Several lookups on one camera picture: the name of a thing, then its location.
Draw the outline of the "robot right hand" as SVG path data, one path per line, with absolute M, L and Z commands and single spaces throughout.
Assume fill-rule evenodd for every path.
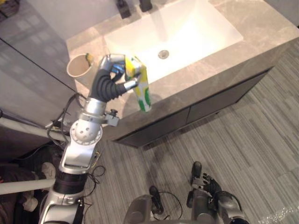
M 209 174 L 203 173 L 202 178 L 204 183 L 203 189 L 207 191 L 211 196 L 214 196 L 216 193 L 222 191 L 219 183 Z

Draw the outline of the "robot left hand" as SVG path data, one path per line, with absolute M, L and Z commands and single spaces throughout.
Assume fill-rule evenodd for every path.
M 123 54 L 109 54 L 102 58 L 88 97 L 107 103 L 138 86 L 140 72 L 135 73 L 126 82 L 116 83 L 122 75 L 126 74 L 125 59 Z

